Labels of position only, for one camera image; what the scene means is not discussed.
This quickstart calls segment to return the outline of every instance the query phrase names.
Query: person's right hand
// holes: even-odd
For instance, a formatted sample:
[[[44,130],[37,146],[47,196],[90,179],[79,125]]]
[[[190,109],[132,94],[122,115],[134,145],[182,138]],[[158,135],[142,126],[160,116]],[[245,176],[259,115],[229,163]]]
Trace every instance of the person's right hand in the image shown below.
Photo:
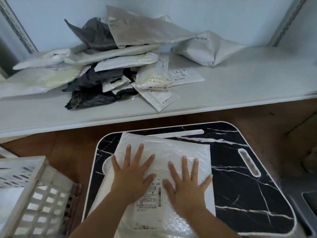
[[[188,220],[193,211],[206,208],[204,193],[212,181],[212,176],[209,175],[201,185],[198,185],[198,159],[194,161],[191,175],[186,156],[182,158],[182,166],[183,179],[177,174],[173,163],[169,162],[168,167],[176,189],[174,190],[169,180],[163,180],[163,185],[176,213]]]

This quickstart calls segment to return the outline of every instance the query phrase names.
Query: black marble table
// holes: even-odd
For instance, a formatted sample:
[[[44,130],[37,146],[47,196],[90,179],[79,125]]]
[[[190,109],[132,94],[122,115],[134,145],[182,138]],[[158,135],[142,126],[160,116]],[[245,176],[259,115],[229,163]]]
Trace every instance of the black marble table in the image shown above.
[[[210,144],[216,216],[241,235],[281,235],[291,233],[296,225],[293,209],[272,180],[239,130],[226,122],[129,131],[138,135],[154,135],[189,130],[203,134],[169,139]],[[96,150],[83,219],[95,200],[103,180],[102,164],[113,154],[120,133],[103,137]],[[252,175],[238,149],[246,150],[261,173]]]

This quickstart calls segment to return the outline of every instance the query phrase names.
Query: person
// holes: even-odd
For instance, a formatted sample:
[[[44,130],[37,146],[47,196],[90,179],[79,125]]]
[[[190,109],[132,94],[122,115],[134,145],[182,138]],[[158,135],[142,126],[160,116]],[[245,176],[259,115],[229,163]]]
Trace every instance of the person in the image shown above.
[[[116,157],[112,155],[114,180],[111,191],[99,206],[82,222],[69,238],[113,238],[121,217],[129,204],[135,203],[147,190],[155,174],[143,179],[145,172],[151,166],[155,154],[141,166],[139,162],[144,149],[140,144],[135,157],[130,160],[131,145],[126,148],[123,166],[120,167]],[[176,184],[174,189],[169,180],[163,185],[176,213],[187,220],[188,224],[200,238],[236,238],[240,237],[225,223],[212,215],[205,205],[204,192],[212,182],[208,176],[202,184],[198,184],[198,160],[193,164],[189,174],[187,158],[182,158],[183,178],[180,178],[172,162],[168,163],[171,176]]]

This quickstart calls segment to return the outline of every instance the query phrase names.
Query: plastic crate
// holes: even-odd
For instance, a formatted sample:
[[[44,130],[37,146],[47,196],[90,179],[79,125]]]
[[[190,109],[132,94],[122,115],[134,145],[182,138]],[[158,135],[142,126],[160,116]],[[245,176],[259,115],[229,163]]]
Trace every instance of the plastic crate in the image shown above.
[[[0,159],[0,202],[15,202],[0,238],[63,234],[72,187],[73,182],[52,168],[45,156]]]

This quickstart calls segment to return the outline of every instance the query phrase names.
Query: wooden floor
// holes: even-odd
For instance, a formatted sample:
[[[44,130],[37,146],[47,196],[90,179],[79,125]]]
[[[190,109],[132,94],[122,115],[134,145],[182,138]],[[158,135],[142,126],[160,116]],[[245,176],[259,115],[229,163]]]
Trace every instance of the wooden floor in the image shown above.
[[[2,146],[19,156],[46,156],[51,166],[83,185],[75,228],[81,220],[95,148],[106,134],[227,121],[241,131],[274,179],[298,177],[304,172],[301,159],[317,145],[317,117],[309,119],[288,136],[285,133],[316,110],[317,99],[302,100],[35,134]]]

